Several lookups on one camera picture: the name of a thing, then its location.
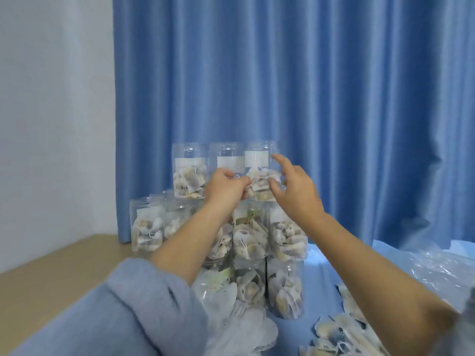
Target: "white wall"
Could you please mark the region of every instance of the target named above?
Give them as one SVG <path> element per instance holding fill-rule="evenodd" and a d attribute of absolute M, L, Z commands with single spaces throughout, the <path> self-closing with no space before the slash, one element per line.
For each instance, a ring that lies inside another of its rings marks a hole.
<path fill-rule="evenodd" d="M 116 232 L 112 0 L 0 0 L 0 272 Z"/>

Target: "blue tablecloth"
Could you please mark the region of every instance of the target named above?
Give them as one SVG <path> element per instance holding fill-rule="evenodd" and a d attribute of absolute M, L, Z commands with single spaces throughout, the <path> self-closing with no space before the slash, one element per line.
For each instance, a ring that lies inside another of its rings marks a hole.
<path fill-rule="evenodd" d="M 373 249 L 408 271 L 403 263 L 398 262 L 402 251 L 379 241 L 373 243 Z M 453 240 L 448 251 L 475 259 L 475 244 L 470 242 Z M 309 245 L 303 279 L 304 315 L 297 320 L 283 320 L 268 312 L 279 328 L 279 336 L 276 346 L 265 356 L 297 355 L 299 346 L 310 345 L 315 337 L 313 327 L 318 317 L 343 312 L 341 296 L 336 289 L 340 283 L 340 277 L 320 250 L 315 245 Z"/>

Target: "blue curtain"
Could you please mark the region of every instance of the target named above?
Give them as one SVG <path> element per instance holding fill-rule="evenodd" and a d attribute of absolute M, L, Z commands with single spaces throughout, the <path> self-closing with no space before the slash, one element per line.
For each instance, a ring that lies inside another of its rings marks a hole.
<path fill-rule="evenodd" d="M 274 139 L 371 243 L 475 241 L 475 0 L 114 0 L 119 240 L 173 142 Z"/>

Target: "curtain fold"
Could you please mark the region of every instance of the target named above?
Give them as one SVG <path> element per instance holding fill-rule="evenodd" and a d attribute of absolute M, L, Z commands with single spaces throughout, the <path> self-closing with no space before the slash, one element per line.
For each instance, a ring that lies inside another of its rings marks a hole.
<path fill-rule="evenodd" d="M 475 241 L 475 0 L 114 0 L 119 240 L 171 144 L 276 139 L 367 243 Z"/>

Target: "hand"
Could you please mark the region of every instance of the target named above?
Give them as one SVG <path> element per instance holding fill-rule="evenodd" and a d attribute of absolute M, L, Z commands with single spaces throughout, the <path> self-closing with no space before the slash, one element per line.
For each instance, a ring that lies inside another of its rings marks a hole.
<path fill-rule="evenodd" d="M 292 165 L 285 156 L 275 154 L 271 157 L 282 166 L 282 175 L 285 175 L 286 191 L 281 190 L 275 179 L 268 179 L 270 190 L 285 213 L 300 227 L 315 217 L 324 216 L 325 210 L 315 184 L 304 169 Z"/>
<path fill-rule="evenodd" d="M 225 221 L 241 199 L 247 198 L 246 188 L 251 184 L 248 176 L 233 178 L 234 172 L 218 168 L 205 187 L 205 203 L 215 206 Z"/>

